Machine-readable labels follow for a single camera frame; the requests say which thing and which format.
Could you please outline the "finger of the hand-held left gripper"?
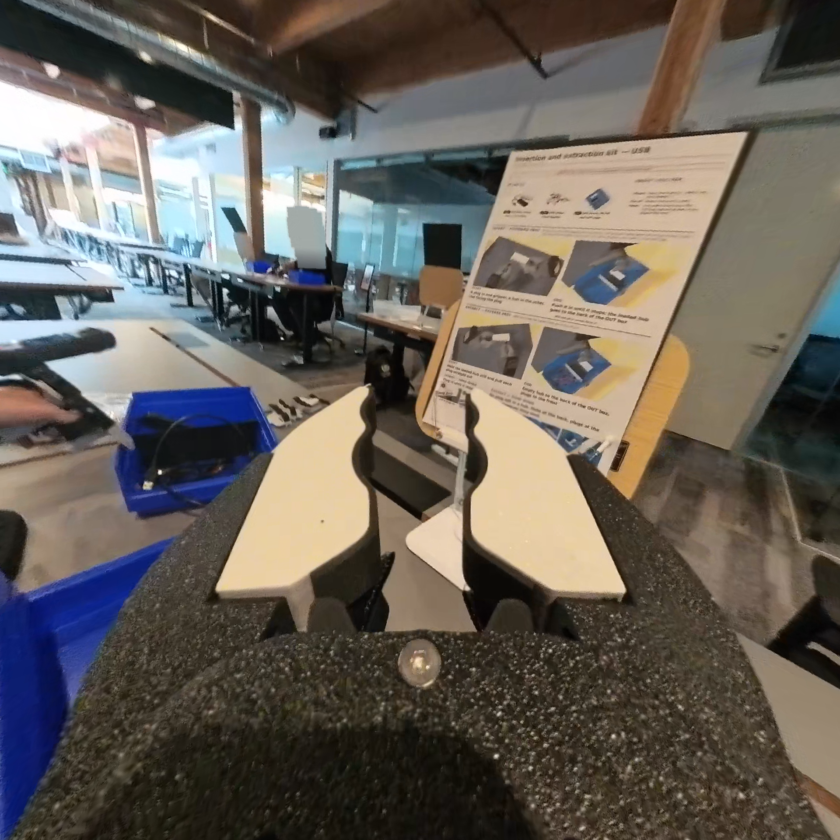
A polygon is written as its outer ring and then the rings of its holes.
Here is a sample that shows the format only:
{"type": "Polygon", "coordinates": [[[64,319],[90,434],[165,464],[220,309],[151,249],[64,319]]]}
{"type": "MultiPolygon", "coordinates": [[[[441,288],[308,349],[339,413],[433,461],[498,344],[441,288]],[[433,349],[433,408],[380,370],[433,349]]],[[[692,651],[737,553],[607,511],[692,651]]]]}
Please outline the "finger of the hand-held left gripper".
{"type": "Polygon", "coordinates": [[[123,421],[110,416],[105,416],[105,419],[108,420],[107,423],[103,419],[97,420],[98,425],[93,432],[91,447],[119,446],[129,451],[135,450],[133,437],[125,430],[123,421]]]}

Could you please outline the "blue plastic bin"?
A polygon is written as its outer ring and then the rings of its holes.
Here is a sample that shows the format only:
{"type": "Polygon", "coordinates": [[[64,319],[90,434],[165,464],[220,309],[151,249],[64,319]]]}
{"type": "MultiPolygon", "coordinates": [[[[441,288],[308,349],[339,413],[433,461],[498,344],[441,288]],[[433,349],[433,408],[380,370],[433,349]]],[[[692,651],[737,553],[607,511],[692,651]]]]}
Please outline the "blue plastic bin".
{"type": "Polygon", "coordinates": [[[57,750],[98,648],[174,542],[155,542],[33,591],[1,585],[1,838],[10,837],[57,750]]]}
{"type": "Polygon", "coordinates": [[[123,425],[135,450],[118,448],[114,472],[139,518],[203,508],[277,446],[247,387],[135,392],[123,425]]]}

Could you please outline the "person's left hand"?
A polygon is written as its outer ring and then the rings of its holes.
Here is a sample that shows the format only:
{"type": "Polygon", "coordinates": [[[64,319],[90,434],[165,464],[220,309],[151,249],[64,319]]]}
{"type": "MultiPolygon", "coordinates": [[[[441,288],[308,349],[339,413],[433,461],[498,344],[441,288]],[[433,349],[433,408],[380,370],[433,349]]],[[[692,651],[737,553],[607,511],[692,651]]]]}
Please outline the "person's left hand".
{"type": "Polygon", "coordinates": [[[39,391],[16,385],[1,387],[3,431],[73,424],[80,416],[78,411],[67,410],[52,403],[39,391]]]}

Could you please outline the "black table plate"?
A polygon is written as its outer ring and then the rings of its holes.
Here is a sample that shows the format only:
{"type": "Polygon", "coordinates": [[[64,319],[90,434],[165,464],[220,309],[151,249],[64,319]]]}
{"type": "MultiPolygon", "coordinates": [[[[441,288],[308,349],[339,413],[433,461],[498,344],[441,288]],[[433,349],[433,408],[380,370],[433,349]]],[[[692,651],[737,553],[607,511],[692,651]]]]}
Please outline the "black table plate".
{"type": "Polygon", "coordinates": [[[374,487],[417,519],[453,500],[456,466],[433,449],[412,403],[376,409],[374,487]]]}

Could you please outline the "black backpack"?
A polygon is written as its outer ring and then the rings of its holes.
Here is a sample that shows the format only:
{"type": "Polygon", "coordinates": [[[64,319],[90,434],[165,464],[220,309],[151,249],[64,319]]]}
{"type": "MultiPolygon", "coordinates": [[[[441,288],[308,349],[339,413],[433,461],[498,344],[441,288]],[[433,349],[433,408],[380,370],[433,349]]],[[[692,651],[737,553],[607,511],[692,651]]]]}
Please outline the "black backpack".
{"type": "Polygon", "coordinates": [[[402,403],[410,389],[402,361],[385,346],[377,346],[366,354],[364,384],[373,391],[377,407],[402,403]]]}

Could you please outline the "wooden office desk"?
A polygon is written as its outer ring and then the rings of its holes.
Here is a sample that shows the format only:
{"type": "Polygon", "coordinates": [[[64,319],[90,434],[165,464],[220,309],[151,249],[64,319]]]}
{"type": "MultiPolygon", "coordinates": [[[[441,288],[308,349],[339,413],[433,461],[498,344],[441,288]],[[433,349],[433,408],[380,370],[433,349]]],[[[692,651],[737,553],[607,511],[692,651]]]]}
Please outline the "wooden office desk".
{"type": "Polygon", "coordinates": [[[377,314],[372,311],[360,312],[355,316],[357,323],[367,333],[391,345],[392,361],[396,367],[408,372],[405,353],[415,353],[423,367],[427,367],[443,324],[441,318],[430,318],[419,314],[408,320],[395,314],[377,314]]]}

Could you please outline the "long office desk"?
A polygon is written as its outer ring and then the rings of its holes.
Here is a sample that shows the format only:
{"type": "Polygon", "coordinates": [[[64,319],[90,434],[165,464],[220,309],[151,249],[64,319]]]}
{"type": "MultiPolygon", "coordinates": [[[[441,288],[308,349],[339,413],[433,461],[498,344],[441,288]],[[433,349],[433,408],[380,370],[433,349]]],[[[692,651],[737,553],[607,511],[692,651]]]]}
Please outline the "long office desk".
{"type": "Polygon", "coordinates": [[[259,347],[283,341],[280,336],[275,339],[269,336],[268,311],[273,310],[277,301],[287,301],[289,294],[294,295],[290,312],[297,325],[298,339],[294,339],[291,330],[286,331],[296,348],[291,361],[286,362],[287,367],[319,364],[316,346],[322,344],[333,352],[333,345],[338,342],[333,330],[324,332],[321,326],[334,324],[342,290],[328,283],[322,274],[317,273],[316,280],[306,280],[302,274],[292,279],[288,274],[258,273],[169,252],[153,254],[150,259],[159,268],[163,287],[169,275],[177,273],[183,280],[189,306],[196,297],[208,303],[211,322],[218,329],[228,329],[233,321],[230,309],[235,308],[245,325],[245,341],[259,347]]]}

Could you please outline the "slim wooden column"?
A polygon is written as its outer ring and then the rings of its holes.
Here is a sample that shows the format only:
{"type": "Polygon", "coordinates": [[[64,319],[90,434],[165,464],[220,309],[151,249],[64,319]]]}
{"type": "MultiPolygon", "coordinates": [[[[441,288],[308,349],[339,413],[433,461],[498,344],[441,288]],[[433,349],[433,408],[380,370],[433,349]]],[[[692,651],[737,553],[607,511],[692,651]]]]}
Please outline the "slim wooden column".
{"type": "Polygon", "coordinates": [[[261,109],[257,101],[238,96],[241,144],[245,174],[246,227],[251,259],[260,259],[265,250],[264,155],[261,109]]]}

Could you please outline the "light wooden panel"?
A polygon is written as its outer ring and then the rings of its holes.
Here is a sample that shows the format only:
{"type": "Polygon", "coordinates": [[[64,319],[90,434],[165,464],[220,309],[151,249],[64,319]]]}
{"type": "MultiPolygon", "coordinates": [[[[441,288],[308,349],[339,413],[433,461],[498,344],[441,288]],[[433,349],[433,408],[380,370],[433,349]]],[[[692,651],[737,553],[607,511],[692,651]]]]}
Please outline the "light wooden panel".
{"type": "Polygon", "coordinates": [[[464,287],[465,276],[460,269],[425,265],[418,276],[419,305],[444,312],[458,302],[464,287]]]}

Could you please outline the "printed instruction sheet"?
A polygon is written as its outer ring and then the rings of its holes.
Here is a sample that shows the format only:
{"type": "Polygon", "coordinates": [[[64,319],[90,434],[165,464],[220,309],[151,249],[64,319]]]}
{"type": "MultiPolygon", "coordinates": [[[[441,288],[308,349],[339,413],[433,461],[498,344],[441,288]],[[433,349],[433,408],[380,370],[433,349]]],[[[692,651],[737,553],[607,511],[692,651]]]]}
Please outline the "printed instruction sheet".
{"type": "Polygon", "coordinates": [[[423,420],[466,448],[481,389],[606,472],[750,132],[511,153],[423,420]]]}

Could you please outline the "black ceiling panel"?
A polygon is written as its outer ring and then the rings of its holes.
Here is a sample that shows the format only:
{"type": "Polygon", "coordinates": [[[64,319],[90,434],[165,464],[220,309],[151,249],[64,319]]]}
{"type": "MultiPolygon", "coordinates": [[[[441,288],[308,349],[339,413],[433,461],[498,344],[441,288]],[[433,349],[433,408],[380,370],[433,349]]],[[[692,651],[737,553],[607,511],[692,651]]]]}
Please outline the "black ceiling panel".
{"type": "Polygon", "coordinates": [[[199,122],[235,127],[230,91],[21,2],[2,2],[1,44],[92,82],[153,100],[199,122]]]}

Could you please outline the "black standing panel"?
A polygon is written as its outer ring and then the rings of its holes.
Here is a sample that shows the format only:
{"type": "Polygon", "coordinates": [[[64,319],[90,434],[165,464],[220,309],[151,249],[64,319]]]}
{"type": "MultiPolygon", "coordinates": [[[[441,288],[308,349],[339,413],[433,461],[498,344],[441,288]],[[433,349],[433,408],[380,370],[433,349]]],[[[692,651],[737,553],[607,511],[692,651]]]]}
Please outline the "black standing panel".
{"type": "Polygon", "coordinates": [[[461,270],[461,224],[423,223],[423,266],[461,270]]]}

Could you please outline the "black office chair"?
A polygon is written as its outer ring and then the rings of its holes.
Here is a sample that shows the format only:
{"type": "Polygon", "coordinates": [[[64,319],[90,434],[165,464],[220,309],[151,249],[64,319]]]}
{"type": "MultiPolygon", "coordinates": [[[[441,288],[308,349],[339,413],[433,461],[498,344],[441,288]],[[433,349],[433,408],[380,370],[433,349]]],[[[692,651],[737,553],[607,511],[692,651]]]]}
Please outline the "black office chair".
{"type": "Polygon", "coordinates": [[[813,596],[767,645],[772,653],[839,688],[839,564],[812,559],[813,596]]]}

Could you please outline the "grey door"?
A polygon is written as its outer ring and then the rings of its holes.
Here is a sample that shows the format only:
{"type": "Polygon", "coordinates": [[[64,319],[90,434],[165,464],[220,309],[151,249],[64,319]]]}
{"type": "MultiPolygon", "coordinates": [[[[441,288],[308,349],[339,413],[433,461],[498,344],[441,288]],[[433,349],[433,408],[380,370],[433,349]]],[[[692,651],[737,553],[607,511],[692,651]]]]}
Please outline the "grey door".
{"type": "Polygon", "coordinates": [[[838,231],[838,122],[757,132],[675,319],[689,377],[670,431],[746,442],[834,277],[838,231]]]}

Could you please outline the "thick wooden column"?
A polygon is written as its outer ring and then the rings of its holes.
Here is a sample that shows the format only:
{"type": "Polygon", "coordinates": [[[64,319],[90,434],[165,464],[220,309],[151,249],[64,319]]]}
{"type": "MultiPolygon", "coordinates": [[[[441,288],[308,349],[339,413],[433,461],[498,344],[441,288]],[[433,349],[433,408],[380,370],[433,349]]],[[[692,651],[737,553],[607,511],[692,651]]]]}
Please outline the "thick wooden column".
{"type": "Polygon", "coordinates": [[[637,124],[640,137],[679,129],[710,48],[719,35],[724,1],[677,1],[637,124]]]}

